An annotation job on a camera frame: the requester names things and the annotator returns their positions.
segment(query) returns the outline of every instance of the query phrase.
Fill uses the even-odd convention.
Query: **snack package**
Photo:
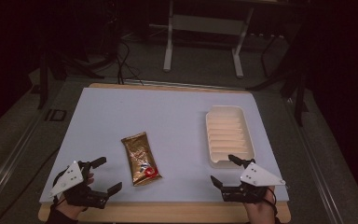
[[[127,150],[133,186],[142,186],[162,178],[154,161],[145,132],[121,139]]]

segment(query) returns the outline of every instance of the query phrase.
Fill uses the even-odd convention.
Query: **white triangular bracket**
[[[286,182],[261,166],[251,162],[241,175],[241,181],[256,187],[285,185]]]
[[[68,169],[66,169],[65,173],[63,173],[63,175],[58,179],[56,185],[50,191],[48,196],[54,197],[57,194],[80,184],[81,182],[83,182],[83,175],[81,174],[77,161],[74,161]]]

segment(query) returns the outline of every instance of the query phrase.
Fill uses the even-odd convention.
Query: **human hand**
[[[275,187],[269,187],[267,190],[265,199],[272,204],[275,204],[275,198],[273,191]],[[243,206],[248,214],[249,221],[252,224],[273,224],[275,223],[274,210],[270,204],[265,202],[260,203],[244,203]]]
[[[89,174],[89,179],[87,181],[87,184],[92,184],[94,182],[94,174],[90,173]],[[58,203],[57,203],[57,207],[56,210],[60,211],[61,213],[63,213],[64,215],[66,215],[67,217],[73,219],[73,220],[77,220],[78,215],[85,211],[87,209],[87,207],[85,206],[75,206],[75,205],[71,205],[69,204],[66,200],[65,200],[65,196],[62,194]]]

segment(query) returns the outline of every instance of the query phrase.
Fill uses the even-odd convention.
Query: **gray carpet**
[[[165,46],[158,36],[148,43],[126,43],[131,50],[127,60],[130,67],[124,66],[123,77],[135,74],[144,84],[169,82],[243,90],[245,86],[265,80],[259,56],[268,41],[262,37],[250,36],[245,40],[241,52],[243,79],[235,77],[230,49],[225,45],[219,48],[191,48],[186,43],[175,45],[172,71],[165,73],[162,71]],[[279,40],[268,52],[269,71],[279,62],[286,47],[284,41]],[[121,45],[120,55],[124,57],[126,52]],[[31,185],[27,186],[27,183],[59,148],[82,89],[93,82],[117,81],[116,63],[98,71],[98,74],[106,76],[104,80],[84,77],[72,69],[68,71],[70,75],[66,81],[50,81],[49,101],[44,110],[37,110],[38,95],[27,93],[0,119],[0,167],[10,152],[17,147],[24,148],[19,155],[20,161],[0,192],[0,215],[11,206],[0,223],[41,223],[37,219],[38,200],[55,154]],[[37,74],[38,71],[35,71],[30,76],[35,78]],[[126,82],[141,84],[137,78]],[[358,223],[358,188],[311,92],[306,92],[305,103],[309,112],[303,113],[304,128],[298,128],[293,120],[292,105],[279,94],[281,85],[277,83],[254,92],[254,96],[282,176],[290,187],[291,223]],[[66,110],[66,119],[62,122],[44,120],[49,109]],[[34,129],[27,129],[32,123],[36,124]],[[21,146],[17,145],[19,139],[22,139]],[[325,187],[319,186],[321,182],[325,183]],[[27,188],[26,191],[15,201],[24,188]],[[336,221],[325,209],[326,192],[331,194],[339,212],[339,216],[335,216],[338,217]]]

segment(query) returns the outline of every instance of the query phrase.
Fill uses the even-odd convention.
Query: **white plastic container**
[[[241,108],[214,105],[206,115],[210,162],[214,168],[241,168],[228,159],[232,154],[243,160],[255,157],[252,140]]]

